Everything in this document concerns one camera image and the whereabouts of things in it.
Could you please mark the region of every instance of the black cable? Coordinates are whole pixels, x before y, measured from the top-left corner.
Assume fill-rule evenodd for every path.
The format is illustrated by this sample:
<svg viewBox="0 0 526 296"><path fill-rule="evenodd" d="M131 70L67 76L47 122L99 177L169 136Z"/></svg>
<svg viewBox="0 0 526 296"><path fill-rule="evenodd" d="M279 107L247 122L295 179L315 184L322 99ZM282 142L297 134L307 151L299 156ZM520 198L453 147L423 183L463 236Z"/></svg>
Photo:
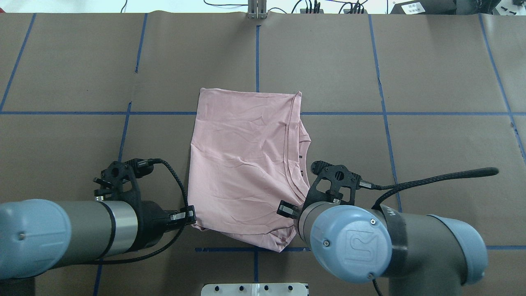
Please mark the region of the black cable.
<svg viewBox="0 0 526 296"><path fill-rule="evenodd" d="M370 189L370 190L393 189L393 188L395 188L396 186L399 185L399 184L393 184L393 185L388 185L388 186L381 186L381 185L372 184L371 182L367 182L367 181L364 181L364 180L362 180L362 181L365 182L365 183L369 183L371 185L371 188L365 187L366 189Z"/></svg>
<svg viewBox="0 0 526 296"><path fill-rule="evenodd" d="M210 6L248 6L248 4L211 4L211 3L206 2L206 0L203 0L203 2Z"/></svg>
<svg viewBox="0 0 526 296"><path fill-rule="evenodd" d="M292 11L291 11L290 13L294 13L294 9L296 9L296 6L298 6L298 4L299 4L301 1L303 1L303 0L298 0L298 1L296 2L296 4L294 5L294 8L292 8Z"/></svg>
<svg viewBox="0 0 526 296"><path fill-rule="evenodd" d="M120 13L123 13L124 7L126 7L127 4L128 4L128 0L126 0L126 2L124 3L123 8L120 9Z"/></svg>
<svg viewBox="0 0 526 296"><path fill-rule="evenodd" d="M445 181L445 180L453 180L453 179L465 179L465 178L478 178L478 177L486 177L486 176L493 176L499 173L499 169L496 167L485 167L483 169L476 169L476 170L470 170L470 171L463 171L463 172L457 172L457 173L450 173L445 175L439 175L434 176L427 179L422 180L416 180L406 183L400 183L397 184L393 189L389 190L388 192L384 193L382 196L380 196L375 204L372 206L374 210L380 209L380 204L386 200L388 197L402 191L405 189L427 185L439 181Z"/></svg>
<svg viewBox="0 0 526 296"><path fill-rule="evenodd" d="M130 259L120 259L120 260L108 260L108 261L89 261L89 262L85 262L85 263L79 263L79 264L76 264L76 265L113 265L113 264L125 264L125 263L133 263L133 262L138 262L138 261L142 261L144 259L148 259L148 258L151 258L155 255L158 255L162 252L164 252L167 248L169 248L172 244L175 243L175 241L179 238L179 236L181 236L181 233L183 232L183 229L185 228L185 226L183 225L183 227L181 227L181 229L179 229L179 231L175 234L174 238L172 240L170 240L167 244L165 244L164 247L160 248L159 250L155 251L155 252L152 252L148 255L144 255L144 256L140 256L140 257L137 257L137 258L130 258Z"/></svg>
<svg viewBox="0 0 526 296"><path fill-rule="evenodd" d="M340 7L340 11L338 11L338 14L341 13L341 11L343 10L343 7L347 4L350 4L351 5L351 9L352 9L352 3L351 2L345 2L341 7Z"/></svg>
<svg viewBox="0 0 526 296"><path fill-rule="evenodd" d="M175 181L177 182L177 185L179 185L179 189L181 189L181 194L183 195L183 202L185 203L185 206L188 207L188 195L186 194L185 186L181 182L181 179L179 179L179 176L176 174L174 169L171 167L171 165L162 159L149 159L148 165L152 164L163 164L171 173L171 175L174 177ZM130 258L130 259L121 259L121 260L108 260L108 261L89 261L85 263L79 263L76 265L112 265L112 264L124 264L124 263L133 263L137 261L142 261L144 259L151 258L155 255L158 255L162 252L164 252L167 248L169 248L172 244L175 243L175 241L181 236L181 233L183 232L183 229L185 228L185 224L179 229L179 231L175 234L174 238L172 238L167 244L164 245L164 247L160 248L157 251L154 251L150 254L136 257L136 258Z"/></svg>
<svg viewBox="0 0 526 296"><path fill-rule="evenodd" d="M380 292L380 288L378 287L378 283L376 282L376 279L372 280L372 285L375 286L375 291L378 296L383 296L382 292Z"/></svg>
<svg viewBox="0 0 526 296"><path fill-rule="evenodd" d="M490 0L490 3L488 4L488 12L487 14L490 14L490 11L492 10L492 6L493 6L493 0Z"/></svg>
<svg viewBox="0 0 526 296"><path fill-rule="evenodd" d="M349 11L349 13L358 14L358 13L360 13L360 9L361 9L361 4L360 4L359 1L356 1L354 8L351 9L351 11Z"/></svg>
<svg viewBox="0 0 526 296"><path fill-rule="evenodd" d="M279 7L272 7L271 9L269 9L268 11L271 11L272 9L279 9L281 11L283 11L284 13L287 13L286 11L284 11L283 9L279 8Z"/></svg>

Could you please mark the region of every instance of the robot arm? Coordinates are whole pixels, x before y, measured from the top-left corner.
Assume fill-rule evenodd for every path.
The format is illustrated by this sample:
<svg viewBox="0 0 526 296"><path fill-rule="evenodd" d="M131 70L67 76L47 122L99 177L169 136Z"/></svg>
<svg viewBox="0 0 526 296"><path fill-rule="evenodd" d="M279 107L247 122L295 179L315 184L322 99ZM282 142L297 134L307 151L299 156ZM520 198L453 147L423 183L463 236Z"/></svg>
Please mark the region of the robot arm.
<svg viewBox="0 0 526 296"><path fill-rule="evenodd" d="M381 202L406 188L465 177L495 175L486 168L392 186L363 181L343 165L312 164L318 175L302 208L282 201L278 214L295 220L300 237L317 261L336 277L352 283L389 278L389 292L398 295L460 295L461 286L482 279L488 255L480 234L465 222L436 215L399 213ZM329 180L331 187L316 186ZM349 201L339 193L351 189ZM386 190L373 209L354 206L360 188Z"/></svg>
<svg viewBox="0 0 526 296"><path fill-rule="evenodd" d="M181 188L185 207L180 211L141 200L136 179L151 173L157 163L170 170ZM183 184L164 160L113 162L94 182L100 185L96 201L0 204L0 280L34 277L72 264L100 264L94 260L151 247L165 232L179 229L180 234L196 221ZM125 191L128 182L131 189ZM102 263L139 261L165 250L177 238L150 255Z"/></svg>

